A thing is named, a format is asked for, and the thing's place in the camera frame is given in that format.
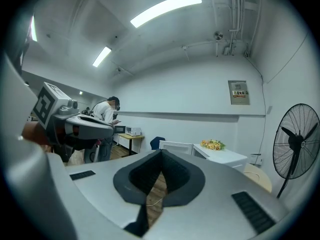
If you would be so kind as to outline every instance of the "blue chair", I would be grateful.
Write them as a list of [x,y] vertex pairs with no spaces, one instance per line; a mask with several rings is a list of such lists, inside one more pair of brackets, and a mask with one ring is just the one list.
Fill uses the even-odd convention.
[[162,137],[155,137],[153,140],[150,141],[150,146],[152,150],[158,150],[160,141],[165,141],[165,138]]

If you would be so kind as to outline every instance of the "standing fan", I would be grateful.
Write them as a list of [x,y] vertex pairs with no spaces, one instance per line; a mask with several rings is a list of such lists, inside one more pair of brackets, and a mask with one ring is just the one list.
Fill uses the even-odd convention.
[[306,104],[291,107],[276,131],[273,164],[285,179],[277,198],[287,186],[310,169],[320,147],[320,121],[317,113]]

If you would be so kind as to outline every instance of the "black vent grille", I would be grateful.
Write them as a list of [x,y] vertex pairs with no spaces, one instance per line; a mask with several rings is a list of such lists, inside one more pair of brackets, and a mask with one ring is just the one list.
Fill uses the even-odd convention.
[[258,234],[266,231],[275,224],[247,192],[233,194],[232,198]]
[[75,180],[79,180],[92,175],[95,175],[95,173],[92,170],[87,170],[87,171],[71,174],[70,177],[73,181],[75,181]]

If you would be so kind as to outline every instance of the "wooden desk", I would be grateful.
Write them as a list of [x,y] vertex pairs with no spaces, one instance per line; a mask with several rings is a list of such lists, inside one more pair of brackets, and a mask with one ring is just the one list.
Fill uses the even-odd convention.
[[266,173],[261,170],[260,168],[247,163],[244,168],[244,175],[247,176],[249,179],[253,180],[255,183],[263,187],[265,190],[271,193],[272,191],[272,184],[269,177]]
[[128,156],[132,156],[132,140],[135,139],[143,139],[145,136],[131,136],[129,134],[126,133],[118,133],[118,135],[122,138],[125,138],[127,140],[129,140],[129,155],[124,155],[123,158],[128,157]]

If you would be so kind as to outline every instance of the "electrical panel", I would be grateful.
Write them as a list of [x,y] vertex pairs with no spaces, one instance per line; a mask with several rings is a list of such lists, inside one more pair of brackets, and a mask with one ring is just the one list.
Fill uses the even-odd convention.
[[231,105],[250,105],[246,81],[228,81]]

